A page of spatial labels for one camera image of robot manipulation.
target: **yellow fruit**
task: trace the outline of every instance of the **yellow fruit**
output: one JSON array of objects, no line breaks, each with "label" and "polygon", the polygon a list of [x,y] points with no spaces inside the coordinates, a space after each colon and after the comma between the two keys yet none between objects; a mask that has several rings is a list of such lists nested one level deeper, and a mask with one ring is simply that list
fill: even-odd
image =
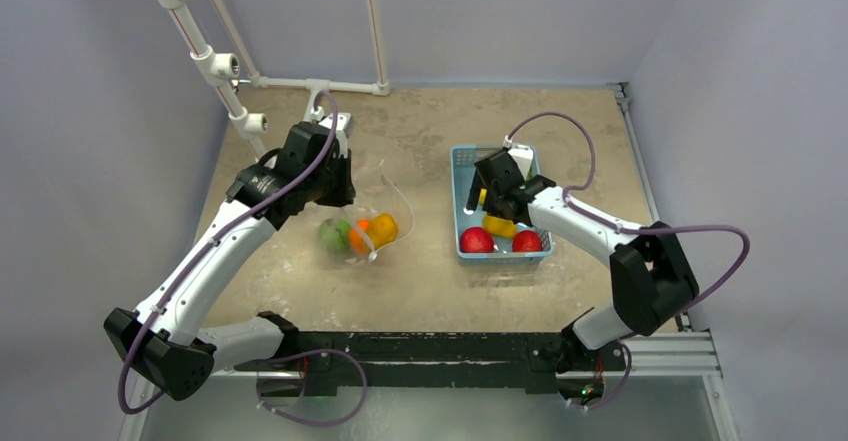
[{"label": "yellow fruit", "polygon": [[[356,222],[356,225],[362,228],[362,230],[365,231],[365,234],[368,234],[368,226],[371,225],[371,221],[368,219],[360,219]],[[357,253],[368,254],[371,252],[371,249],[368,247],[368,244],[365,242],[364,239],[362,239],[362,236],[359,235],[359,231],[350,228],[350,231],[347,233],[347,240],[350,243],[351,249],[353,249]]]},{"label": "yellow fruit", "polygon": [[512,221],[489,216],[488,214],[483,216],[483,229],[492,236],[501,236],[507,239],[514,238],[515,233],[518,231],[515,228],[515,223]]},{"label": "yellow fruit", "polygon": [[371,238],[374,248],[380,249],[397,239],[397,223],[391,214],[383,213],[371,220],[371,224],[368,225],[365,234]]}]

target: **yellow bell pepper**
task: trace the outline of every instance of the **yellow bell pepper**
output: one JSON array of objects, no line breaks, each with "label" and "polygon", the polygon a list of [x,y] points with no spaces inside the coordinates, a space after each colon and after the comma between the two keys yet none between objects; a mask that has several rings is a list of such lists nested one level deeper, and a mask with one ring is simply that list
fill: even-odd
[{"label": "yellow bell pepper", "polygon": [[483,229],[492,236],[501,236],[507,239],[514,238],[518,231],[512,221],[488,214],[483,216]]},{"label": "yellow bell pepper", "polygon": [[365,234],[371,238],[374,249],[380,249],[397,239],[398,226],[391,214],[383,213],[368,223]]}]

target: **toy fruit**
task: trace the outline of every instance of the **toy fruit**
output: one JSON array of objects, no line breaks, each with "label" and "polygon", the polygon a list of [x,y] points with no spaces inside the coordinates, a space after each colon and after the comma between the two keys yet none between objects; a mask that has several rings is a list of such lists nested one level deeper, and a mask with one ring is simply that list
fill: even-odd
[{"label": "toy fruit", "polygon": [[483,216],[483,229],[492,236],[503,236],[507,239],[514,238],[518,231],[512,221],[488,214]]},{"label": "toy fruit", "polygon": [[365,229],[365,234],[374,243],[374,249],[380,249],[396,240],[397,233],[397,223],[395,223],[395,219],[389,213],[380,214],[372,219],[368,228]]},{"label": "toy fruit", "polygon": [[[371,224],[370,219],[360,219],[356,222],[356,225],[362,228],[362,231],[368,231],[368,226]],[[350,228],[350,231],[347,235],[348,242],[350,243],[351,249],[356,251],[359,254],[368,254],[371,252],[371,248],[368,247],[368,243],[362,239],[362,236],[359,235],[359,231]]]},{"label": "toy fruit", "polygon": [[495,241],[483,228],[468,228],[459,237],[459,249],[463,253],[491,253]]},{"label": "toy fruit", "polygon": [[542,250],[542,240],[536,231],[528,229],[512,238],[512,251],[516,253],[532,253]]},{"label": "toy fruit", "polygon": [[350,224],[344,219],[325,219],[318,226],[318,238],[328,250],[339,252],[348,248]]}]

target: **clear plastic bag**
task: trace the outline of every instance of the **clear plastic bag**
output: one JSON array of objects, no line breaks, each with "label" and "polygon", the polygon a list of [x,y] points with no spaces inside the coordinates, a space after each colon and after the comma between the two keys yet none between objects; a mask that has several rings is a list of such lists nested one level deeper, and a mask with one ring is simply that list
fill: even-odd
[{"label": "clear plastic bag", "polygon": [[379,253],[407,237],[415,225],[412,207],[386,176],[381,160],[353,173],[356,198],[352,206],[322,210],[316,241],[326,252],[324,266],[367,265]]}]

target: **gray floor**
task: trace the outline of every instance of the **gray floor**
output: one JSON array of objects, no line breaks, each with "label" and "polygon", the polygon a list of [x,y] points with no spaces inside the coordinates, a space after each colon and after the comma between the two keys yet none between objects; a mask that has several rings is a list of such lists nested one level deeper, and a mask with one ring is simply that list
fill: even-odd
[{"label": "gray floor", "polygon": [[[301,119],[301,90],[240,93],[265,112],[268,148]],[[385,175],[409,200],[409,236],[368,266],[338,267],[317,245],[316,224],[332,211],[307,208],[260,248],[212,308],[206,324],[243,321],[276,311],[301,329],[402,331],[558,331],[610,297],[609,272],[563,241],[537,269],[460,267],[454,248],[449,151],[456,144],[499,143],[516,123],[543,110],[581,120],[598,153],[594,185],[578,197],[625,219],[648,223],[644,193],[621,114],[605,90],[398,89],[388,97],[337,94],[353,113],[356,167],[384,160]],[[589,154],[580,133],[550,118],[517,137],[536,147],[543,174],[582,183]],[[205,229],[235,174],[253,162],[230,129],[201,221]],[[358,186],[360,192],[367,186]],[[403,219],[401,230],[411,223]]]}]

